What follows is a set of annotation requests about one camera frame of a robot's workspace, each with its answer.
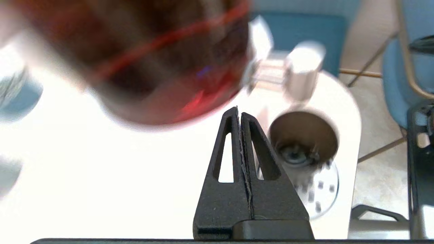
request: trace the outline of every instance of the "chair leg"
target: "chair leg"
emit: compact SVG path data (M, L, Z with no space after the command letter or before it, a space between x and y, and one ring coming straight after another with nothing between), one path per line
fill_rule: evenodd
M370 153L366 154L365 156L359 158L359 159L357 160L357 163L359 164L359 163L361 163L361 162L363 162L363 161L365 161L365 160L368 160L368 159L370 159L370 158L372 158L372 157L375 157L375 156L377 156L378 154L383 153L383 152L385 152L385 151L387 151L387 150L389 150L389 149L391 149L391 148L394 148L394 147L396 147L397 145L399 145L399 144L401 144L401 143L403 143L403 142L405 142L405 141L407 141L407 138L406 138L406 137L399 138L398 140L393 141L393 142L387 144L386 146L384 146L384 147L382 147L382 148L380 148L380 149L377 149L377 150L375 150L375 151L373 151L373 152L370 152Z
M383 45L375 52L374 56L363 66L363 68L360 70L359 73L352 79L352 81L347 85L347 87L353 87L356 83L356 81L360 78L361 75L374 63L375 60L386 50L387 45L389 44L389 41L393 39L397 33L394 33L391 35L387 40L383 43Z

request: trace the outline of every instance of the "chair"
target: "chair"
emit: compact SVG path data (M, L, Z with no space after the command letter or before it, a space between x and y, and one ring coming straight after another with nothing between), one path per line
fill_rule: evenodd
M383 45L383 87L388 110L404 131L407 129L408 109L424 99L434 98L434 56L408 50L409 43L434 34L434 1L397 0L396 3L400 30L397 38L391 38ZM426 117L421 114L417 123L425 125ZM358 162L405 141L403 133L402 138L361 157Z
M347 30L359 5L359 0L254 0L252 18L264 18L276 50L290 51L305 40L322 43L327 49L322 67L337 77Z

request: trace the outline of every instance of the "blurry bottle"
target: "blurry bottle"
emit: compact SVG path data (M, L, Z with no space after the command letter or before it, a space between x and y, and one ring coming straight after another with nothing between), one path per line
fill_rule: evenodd
M249 0L12 0L114 114L168 124L240 89Z

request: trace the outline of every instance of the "black object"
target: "black object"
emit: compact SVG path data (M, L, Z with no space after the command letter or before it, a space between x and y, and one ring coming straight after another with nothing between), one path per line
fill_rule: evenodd
M219 183L226 135L231 133L233 183ZM264 180L256 175L253 147ZM238 110L223 114L193 221L202 240L313 239L309 215L255 117Z
M408 48L414 53L434 55L434 35L419 38L410 43Z
M351 219L360 219L360 217L367 212L372 212L372 213L388 216L388 217L395 219L398 222L407 222L408 221L401 214L397 214L397 213L390 212L390 211L387 211L387 210L384 210L381 208L375 208L375 207L371 207L371 206L367 206L367 205L363 205L363 204L357 205L354 208L352 208Z
M423 116L427 117L426 125L421 125L420 120L417 120ZM409 109L407 114L408 202L410 237L412 239L421 238L425 230L422 207L434 207L434 144L433 136L429 135L432 132L433 116L434 100L425 100L417 104ZM421 133L428 133L431 141L431 144L424 148L418 145L418 135Z

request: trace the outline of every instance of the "tiled floor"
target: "tiled floor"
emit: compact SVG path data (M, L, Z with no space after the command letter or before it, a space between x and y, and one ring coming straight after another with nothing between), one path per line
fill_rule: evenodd
M352 78L352 75L340 76L344 83L349 83ZM402 136L398 125L388 113L381 79L361 77L350 91L362 114L359 157ZM353 206L358 204L393 211L408 218L406 143L357 166ZM369 213L363 218L388 219Z

